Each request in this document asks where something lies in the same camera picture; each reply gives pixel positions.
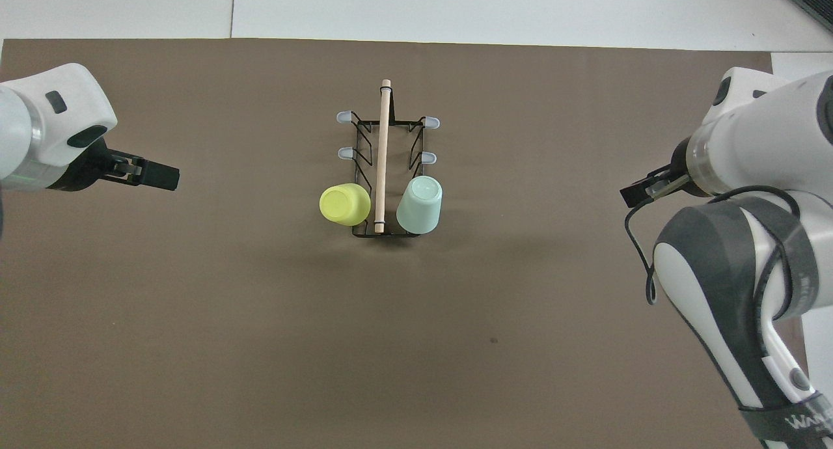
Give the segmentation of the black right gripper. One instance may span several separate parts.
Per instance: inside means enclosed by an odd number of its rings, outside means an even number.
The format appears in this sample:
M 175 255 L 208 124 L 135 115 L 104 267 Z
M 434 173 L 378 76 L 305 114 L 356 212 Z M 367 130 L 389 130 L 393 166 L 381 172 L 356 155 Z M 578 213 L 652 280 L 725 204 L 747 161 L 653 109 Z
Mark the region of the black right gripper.
M 681 189 L 695 197 L 713 196 L 714 170 L 708 143 L 708 137 L 681 141 L 673 152 L 673 169 L 670 164 L 664 165 L 620 190 L 625 205 L 634 208 Z

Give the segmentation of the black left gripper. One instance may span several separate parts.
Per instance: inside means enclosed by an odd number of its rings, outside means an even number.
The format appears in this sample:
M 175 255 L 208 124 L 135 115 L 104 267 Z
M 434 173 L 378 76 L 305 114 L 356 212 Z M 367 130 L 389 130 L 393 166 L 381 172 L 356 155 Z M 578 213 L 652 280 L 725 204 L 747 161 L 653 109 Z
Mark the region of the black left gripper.
M 110 149 L 104 139 L 98 139 L 68 165 L 62 176 L 51 184 L 51 190 L 80 191 L 98 180 L 175 191 L 180 180 L 180 170 Z

